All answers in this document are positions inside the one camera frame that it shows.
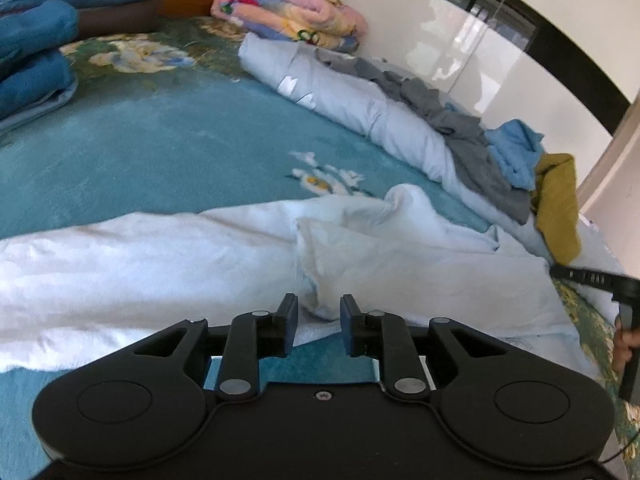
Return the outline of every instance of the brown pillow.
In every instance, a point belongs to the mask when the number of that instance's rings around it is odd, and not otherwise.
[[[158,29],[161,0],[142,0],[113,7],[78,10],[75,41],[112,34],[141,34]]]

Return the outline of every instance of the glossy white panel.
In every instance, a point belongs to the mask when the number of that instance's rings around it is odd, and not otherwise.
[[[545,16],[633,101],[640,88],[640,0],[523,0]]]
[[[359,54],[382,57],[449,91],[486,25],[446,0],[344,0],[369,33]]]
[[[489,128],[521,119],[545,135],[549,153],[572,153],[578,184],[611,136],[556,78],[516,46],[488,30],[451,89]]]

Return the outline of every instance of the floral bedsheet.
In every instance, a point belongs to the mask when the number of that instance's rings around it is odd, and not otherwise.
[[[215,18],[166,20],[161,30],[151,34],[116,35],[79,41],[61,47],[78,74],[81,85],[104,75],[153,74],[169,70],[191,69],[218,72],[231,78],[250,77],[240,67],[238,48],[244,34],[233,25]],[[293,154],[300,162],[313,154]],[[357,174],[342,175],[341,186],[327,172],[313,174],[294,170],[290,177],[301,186],[322,195],[340,192],[347,182],[349,194],[370,194],[359,187]],[[601,370],[601,384],[615,408],[614,427],[621,446],[625,446],[640,428],[640,408],[617,396],[618,377],[610,368],[613,327],[572,288],[555,282],[562,303],[580,334],[580,344],[588,358]],[[640,480],[640,442],[623,453],[630,480]]]

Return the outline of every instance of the hand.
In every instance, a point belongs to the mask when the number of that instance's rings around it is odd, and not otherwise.
[[[625,371],[625,365],[631,361],[631,349],[640,347],[640,328],[622,330],[620,316],[616,318],[616,335],[613,336],[613,359],[611,368],[618,374]]]

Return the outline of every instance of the bed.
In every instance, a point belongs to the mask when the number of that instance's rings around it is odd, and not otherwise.
[[[199,212],[331,193],[335,179],[314,173],[318,166],[357,176],[349,194],[383,197],[395,184],[414,184],[445,218],[488,229],[420,171],[252,79],[239,65],[241,39],[213,18],[190,18],[165,20],[153,34],[63,47],[80,81],[75,99],[0,138],[0,239],[138,210]],[[626,444],[640,427],[640,410],[615,395],[612,327],[573,289],[555,284]],[[263,381],[374,380],[371,361],[347,358],[337,335],[296,348],[286,362],[264,360],[260,371]],[[30,478],[46,464],[30,409],[61,373],[0,374],[2,480]],[[632,479],[640,478],[639,449],[634,443],[624,453]]]

